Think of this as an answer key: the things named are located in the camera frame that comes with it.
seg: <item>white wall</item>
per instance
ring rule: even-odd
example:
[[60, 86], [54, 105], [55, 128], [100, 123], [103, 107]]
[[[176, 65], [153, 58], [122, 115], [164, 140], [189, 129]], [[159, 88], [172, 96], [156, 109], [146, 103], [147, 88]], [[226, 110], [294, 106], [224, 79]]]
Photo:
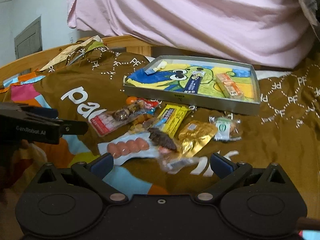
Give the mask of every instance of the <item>white wall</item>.
[[0, 67], [15, 60], [14, 38], [9, 13], [11, 10], [12, 1], [0, 3]]
[[12, 35], [16, 37], [39, 16], [43, 50], [68, 44], [70, 33], [77, 33], [67, 25], [67, 0], [13, 0]]
[[43, 50], [90, 36], [67, 25], [67, 0], [0, 0], [0, 67], [15, 60], [14, 38], [41, 16]]

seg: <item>cartoon drawing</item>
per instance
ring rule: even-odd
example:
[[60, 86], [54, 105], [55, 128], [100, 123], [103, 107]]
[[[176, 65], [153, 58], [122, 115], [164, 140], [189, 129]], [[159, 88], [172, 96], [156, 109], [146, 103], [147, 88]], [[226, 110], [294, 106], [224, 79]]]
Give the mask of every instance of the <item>cartoon drawing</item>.
[[190, 78], [194, 78], [194, 73], [204, 73], [197, 94], [207, 95], [212, 97], [224, 97], [220, 87], [218, 86], [215, 74], [227, 73], [244, 92], [245, 100], [253, 101], [253, 87], [250, 78], [250, 71], [214, 67], [214, 66], [198, 66], [187, 64], [168, 64], [163, 70], [157, 71], [152, 75], [147, 75], [140, 69], [130, 75], [127, 84], [138, 87], [145, 87], [166, 91], [179, 91], [183, 92]]

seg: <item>metal screw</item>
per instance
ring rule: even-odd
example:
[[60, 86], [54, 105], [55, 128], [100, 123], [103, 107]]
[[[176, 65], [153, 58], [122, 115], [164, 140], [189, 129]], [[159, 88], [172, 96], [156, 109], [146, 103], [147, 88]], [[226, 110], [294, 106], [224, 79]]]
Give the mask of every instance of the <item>metal screw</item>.
[[123, 195], [122, 193], [113, 193], [110, 195], [110, 199], [112, 201], [123, 201], [125, 200], [125, 195]]
[[199, 200], [202, 200], [202, 201], [209, 201], [213, 199], [213, 196], [210, 193], [206, 193], [206, 192], [198, 194], [197, 197]]
[[159, 204], [164, 204], [164, 203], [166, 203], [166, 201], [165, 201], [165, 199], [158, 199], [158, 203]]

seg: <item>pink fabric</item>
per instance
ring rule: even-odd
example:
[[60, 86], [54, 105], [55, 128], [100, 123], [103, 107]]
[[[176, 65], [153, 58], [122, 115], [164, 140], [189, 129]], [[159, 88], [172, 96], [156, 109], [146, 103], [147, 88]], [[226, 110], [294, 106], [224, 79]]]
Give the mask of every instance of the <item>pink fabric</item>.
[[68, 0], [68, 24], [285, 68], [306, 56], [315, 37], [298, 0]]
[[15, 102], [33, 99], [41, 95], [35, 90], [33, 84], [24, 84], [11, 87], [11, 100]]

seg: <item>bed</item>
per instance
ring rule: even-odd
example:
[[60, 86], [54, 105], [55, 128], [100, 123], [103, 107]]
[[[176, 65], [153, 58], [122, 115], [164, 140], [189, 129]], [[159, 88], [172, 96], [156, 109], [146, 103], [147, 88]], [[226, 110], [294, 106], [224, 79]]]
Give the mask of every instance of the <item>bed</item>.
[[298, 0], [68, 0], [68, 25], [288, 69], [315, 37]]
[[[129, 35], [93, 37], [26, 56], [0, 68], [0, 80], [31, 70], [0, 87], [0, 100], [56, 108], [61, 119], [88, 120], [94, 113], [116, 110], [124, 104], [123, 76], [152, 60], [147, 57], [152, 56], [156, 46]], [[135, 158], [114, 168], [104, 181], [129, 197], [195, 194], [218, 180], [210, 169], [208, 157], [219, 152], [233, 162], [245, 161], [254, 167], [280, 163], [307, 203], [308, 216], [320, 218], [320, 55], [303, 60], [293, 72], [255, 67], [260, 79], [260, 114], [233, 114], [233, 118], [241, 120], [242, 140], [210, 142], [198, 153], [201, 158], [198, 165], [185, 167], [176, 174], [161, 171], [155, 159]], [[221, 114], [199, 108], [183, 121], [181, 128], [191, 120], [207, 122], [209, 115]], [[66, 168], [78, 161], [90, 162], [99, 156], [98, 143], [111, 141], [127, 130], [125, 126], [100, 138], [90, 128], [85, 136], [63, 137], [57, 146], [34, 143], [28, 150], [16, 152], [9, 189], [5, 191], [9, 201], [0, 204], [3, 210], [0, 239], [21, 236], [13, 216], [14, 205], [43, 163], [53, 162], [58, 168]]]

